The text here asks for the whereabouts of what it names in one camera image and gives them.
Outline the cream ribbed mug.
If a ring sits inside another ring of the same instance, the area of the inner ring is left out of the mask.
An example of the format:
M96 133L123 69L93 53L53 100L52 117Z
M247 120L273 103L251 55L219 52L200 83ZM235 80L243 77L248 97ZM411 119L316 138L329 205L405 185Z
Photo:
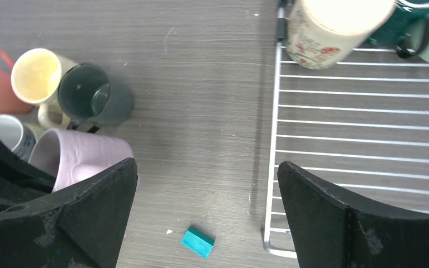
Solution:
M11 86L18 99L39 107L37 119L45 128L66 129L71 122L58 101L64 74L79 63L44 48L31 49L15 62Z

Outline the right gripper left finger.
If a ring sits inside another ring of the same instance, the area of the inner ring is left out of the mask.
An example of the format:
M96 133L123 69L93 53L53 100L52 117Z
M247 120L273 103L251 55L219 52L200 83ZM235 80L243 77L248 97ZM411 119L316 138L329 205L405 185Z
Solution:
M0 267L115 267L137 187L132 158L0 212Z

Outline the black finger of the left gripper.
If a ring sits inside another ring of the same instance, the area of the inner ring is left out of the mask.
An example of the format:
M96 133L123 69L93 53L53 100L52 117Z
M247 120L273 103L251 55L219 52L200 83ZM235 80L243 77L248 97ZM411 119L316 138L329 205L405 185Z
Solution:
M55 180L21 160L0 141L0 212L51 193Z

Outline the dark grey mug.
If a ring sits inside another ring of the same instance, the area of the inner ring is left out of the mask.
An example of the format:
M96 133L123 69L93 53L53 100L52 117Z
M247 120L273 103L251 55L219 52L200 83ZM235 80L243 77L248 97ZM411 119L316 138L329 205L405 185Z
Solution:
M58 101L63 112L70 117L66 128L77 130L89 123L88 133L122 123L129 118L134 107L132 90L91 63L78 64L62 76L58 85Z

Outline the dark teal mug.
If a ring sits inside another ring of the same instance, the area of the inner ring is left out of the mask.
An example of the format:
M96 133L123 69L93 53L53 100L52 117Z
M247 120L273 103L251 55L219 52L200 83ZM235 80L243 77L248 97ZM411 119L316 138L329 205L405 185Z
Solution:
M404 39L409 26L423 18L429 18L429 0L396 1L391 17L365 42L373 46L393 46Z

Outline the light green cream mug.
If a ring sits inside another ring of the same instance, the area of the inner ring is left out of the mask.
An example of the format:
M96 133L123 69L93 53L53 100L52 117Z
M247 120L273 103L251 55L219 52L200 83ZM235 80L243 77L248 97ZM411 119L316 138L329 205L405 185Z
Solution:
M33 123L24 122L23 125L26 126L31 131L36 142L41 138L42 134L46 131L46 128Z

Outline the lilac pink mug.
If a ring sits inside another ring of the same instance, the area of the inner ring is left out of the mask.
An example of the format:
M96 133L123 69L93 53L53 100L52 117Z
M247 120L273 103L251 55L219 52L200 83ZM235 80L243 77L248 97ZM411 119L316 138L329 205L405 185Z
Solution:
M56 178L56 192L133 157L122 139L52 128L40 137L28 162Z

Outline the blue grey small cup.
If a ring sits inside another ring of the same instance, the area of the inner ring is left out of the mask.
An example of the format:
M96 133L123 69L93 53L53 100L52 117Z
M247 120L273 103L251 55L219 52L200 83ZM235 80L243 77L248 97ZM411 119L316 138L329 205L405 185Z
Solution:
M0 141L21 160L28 162L36 144L34 133L17 117L0 114Z

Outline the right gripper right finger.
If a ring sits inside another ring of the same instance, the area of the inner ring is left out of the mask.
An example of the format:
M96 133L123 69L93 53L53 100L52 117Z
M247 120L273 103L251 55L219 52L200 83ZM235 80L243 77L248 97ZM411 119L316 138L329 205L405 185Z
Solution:
M300 267L429 267L429 214L367 198L289 161L277 178Z

